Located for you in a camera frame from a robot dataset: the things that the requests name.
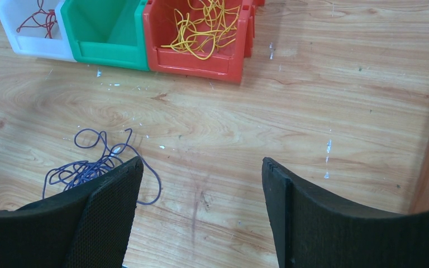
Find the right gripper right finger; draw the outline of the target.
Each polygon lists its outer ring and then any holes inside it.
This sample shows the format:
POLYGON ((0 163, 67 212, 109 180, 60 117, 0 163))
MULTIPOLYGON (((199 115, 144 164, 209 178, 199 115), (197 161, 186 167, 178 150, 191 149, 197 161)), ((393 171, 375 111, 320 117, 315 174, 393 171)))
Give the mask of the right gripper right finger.
POLYGON ((429 211, 353 202, 269 157, 262 184, 280 267, 429 267, 429 211))

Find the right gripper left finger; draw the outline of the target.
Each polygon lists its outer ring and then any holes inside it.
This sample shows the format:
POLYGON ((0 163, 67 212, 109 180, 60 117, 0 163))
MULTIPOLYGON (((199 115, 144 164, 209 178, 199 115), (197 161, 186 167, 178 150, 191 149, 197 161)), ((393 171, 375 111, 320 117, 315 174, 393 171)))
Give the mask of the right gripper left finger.
POLYGON ((144 166, 110 172, 17 210, 0 210, 0 267, 122 267, 144 166))

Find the green plastic bin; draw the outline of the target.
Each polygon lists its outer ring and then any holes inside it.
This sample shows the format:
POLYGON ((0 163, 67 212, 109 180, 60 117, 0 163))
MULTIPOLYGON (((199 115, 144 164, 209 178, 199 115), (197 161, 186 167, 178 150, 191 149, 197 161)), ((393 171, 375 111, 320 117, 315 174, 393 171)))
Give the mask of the green plastic bin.
POLYGON ((74 59, 148 71, 142 14, 147 1, 73 0, 61 7, 74 59))

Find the white plastic bin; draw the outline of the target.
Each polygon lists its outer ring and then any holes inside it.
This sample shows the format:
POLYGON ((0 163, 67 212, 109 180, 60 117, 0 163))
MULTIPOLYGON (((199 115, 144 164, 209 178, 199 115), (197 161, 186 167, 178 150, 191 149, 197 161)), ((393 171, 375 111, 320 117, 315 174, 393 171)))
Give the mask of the white plastic bin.
POLYGON ((0 1, 0 21, 20 55, 75 62, 63 23, 64 1, 0 1))

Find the red plastic bin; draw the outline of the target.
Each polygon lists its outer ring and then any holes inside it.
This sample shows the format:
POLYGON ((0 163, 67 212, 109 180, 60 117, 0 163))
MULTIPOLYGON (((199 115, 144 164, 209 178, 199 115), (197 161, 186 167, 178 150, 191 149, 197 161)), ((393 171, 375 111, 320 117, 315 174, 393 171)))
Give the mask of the red plastic bin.
POLYGON ((264 1, 148 1, 143 13, 152 71, 239 83, 264 1))

